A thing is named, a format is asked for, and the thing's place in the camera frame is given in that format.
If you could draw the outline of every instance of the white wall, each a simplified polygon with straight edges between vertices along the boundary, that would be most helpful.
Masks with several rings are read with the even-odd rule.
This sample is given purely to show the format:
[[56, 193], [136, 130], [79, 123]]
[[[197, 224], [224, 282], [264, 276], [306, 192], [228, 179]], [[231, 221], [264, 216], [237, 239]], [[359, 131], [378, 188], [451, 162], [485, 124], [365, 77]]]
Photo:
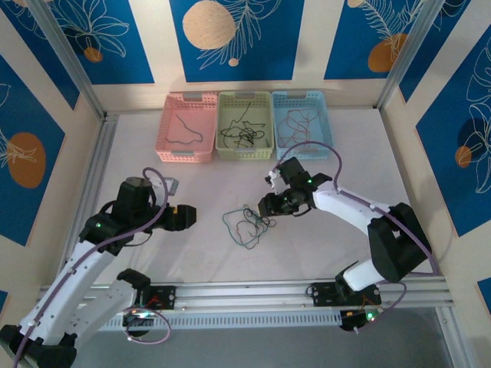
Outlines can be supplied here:
[[[0, 53], [65, 133], [63, 146], [25, 247], [0, 236], [0, 290], [9, 293], [0, 326], [17, 324], [35, 304], [39, 287], [57, 270], [97, 139], [99, 122], [81, 97], [73, 111], [0, 11]], [[0, 366], [12, 364], [0, 349]]]
[[293, 80], [188, 84], [184, 77], [170, 3], [162, 0], [130, 0], [155, 84], [98, 85], [94, 89], [104, 107], [111, 111], [161, 108], [170, 91], [285, 88], [325, 90], [328, 104], [331, 105], [373, 106], [385, 79], [324, 81], [344, 2], [305, 0]]
[[407, 104], [398, 91], [383, 111], [411, 205], [437, 257], [443, 258], [442, 272], [483, 366], [491, 362], [491, 316], [476, 283], [491, 276], [491, 222], [457, 238], [415, 127], [489, 27], [490, 20], [489, 0], [472, 0]]

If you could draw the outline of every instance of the plastic basket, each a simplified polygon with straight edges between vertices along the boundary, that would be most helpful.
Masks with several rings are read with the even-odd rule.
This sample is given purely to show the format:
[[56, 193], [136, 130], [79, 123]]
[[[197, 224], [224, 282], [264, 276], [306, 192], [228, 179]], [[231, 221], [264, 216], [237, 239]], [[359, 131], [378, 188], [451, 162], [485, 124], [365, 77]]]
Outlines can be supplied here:
[[221, 159], [269, 159], [275, 146], [271, 94], [220, 93], [215, 145]]
[[[306, 140], [333, 145], [328, 108], [321, 91], [277, 91], [272, 93], [272, 100], [278, 159], [289, 147]], [[325, 159], [330, 153], [325, 147], [306, 145], [293, 149], [285, 158]]]
[[169, 94], [155, 151], [164, 162], [209, 163], [215, 139], [216, 94]]

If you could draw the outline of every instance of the pink basket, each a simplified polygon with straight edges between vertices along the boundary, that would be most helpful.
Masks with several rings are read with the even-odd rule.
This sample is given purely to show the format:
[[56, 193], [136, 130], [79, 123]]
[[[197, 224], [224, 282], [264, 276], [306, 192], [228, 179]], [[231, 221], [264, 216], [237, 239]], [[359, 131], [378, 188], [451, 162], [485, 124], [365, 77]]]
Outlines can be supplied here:
[[163, 105], [155, 151], [164, 162], [209, 163], [213, 156], [218, 97], [169, 94]]

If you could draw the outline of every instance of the white table surface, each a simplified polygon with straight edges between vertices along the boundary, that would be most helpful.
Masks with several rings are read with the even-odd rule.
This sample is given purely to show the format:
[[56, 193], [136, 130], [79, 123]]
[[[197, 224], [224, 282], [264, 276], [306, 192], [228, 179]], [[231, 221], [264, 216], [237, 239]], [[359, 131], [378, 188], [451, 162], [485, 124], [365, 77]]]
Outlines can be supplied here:
[[[340, 185], [378, 202], [395, 205], [407, 195], [378, 110], [335, 109], [329, 113], [335, 148], [343, 158]], [[209, 164], [162, 163], [154, 151], [159, 112], [120, 115], [98, 207], [116, 198], [128, 176], [152, 166], [180, 181], [170, 204], [197, 208], [196, 224], [184, 232], [155, 231], [137, 248], [125, 248], [97, 279], [110, 283], [133, 268], [154, 282], [271, 281], [332, 278], [370, 254], [368, 240], [330, 213], [311, 211], [301, 218], [278, 217], [275, 228], [251, 251], [236, 245], [222, 215], [247, 203], [256, 208], [268, 192], [269, 161]], [[334, 176], [337, 160], [303, 161], [311, 175]], [[135, 241], [144, 240], [138, 235]]]

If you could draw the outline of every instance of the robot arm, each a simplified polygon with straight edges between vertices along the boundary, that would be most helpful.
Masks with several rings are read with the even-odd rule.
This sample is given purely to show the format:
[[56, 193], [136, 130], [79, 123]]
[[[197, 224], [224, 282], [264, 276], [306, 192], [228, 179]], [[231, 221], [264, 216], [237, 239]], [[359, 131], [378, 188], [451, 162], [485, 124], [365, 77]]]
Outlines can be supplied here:
[[[295, 157], [279, 165], [276, 172], [270, 172], [266, 182], [275, 193], [269, 193], [259, 202], [261, 216], [299, 216], [320, 209], [349, 222], [368, 236], [371, 258], [348, 267], [336, 277], [340, 298], [384, 280], [398, 282], [427, 258], [420, 246], [385, 217], [384, 212], [404, 224], [431, 252], [414, 211], [404, 203], [389, 206], [336, 188], [325, 174], [311, 177]], [[308, 208], [298, 214], [302, 205]]]
[[[165, 180], [169, 194], [173, 195], [177, 181]], [[117, 199], [87, 220], [73, 254], [43, 298], [18, 326], [6, 325], [0, 330], [0, 344], [12, 358], [21, 350], [23, 366], [70, 367], [77, 350], [108, 319], [125, 308], [146, 305], [150, 299], [150, 279], [137, 271], [126, 270], [118, 275], [105, 295], [78, 309], [91, 285], [133, 240], [133, 235], [99, 248], [101, 242], [145, 226], [159, 213], [162, 215], [143, 232], [151, 235], [157, 228], [181, 231], [196, 222], [195, 208], [171, 207], [165, 197], [153, 190], [162, 186], [159, 179], [128, 178], [121, 184]], [[39, 311], [49, 301], [39, 317]]]

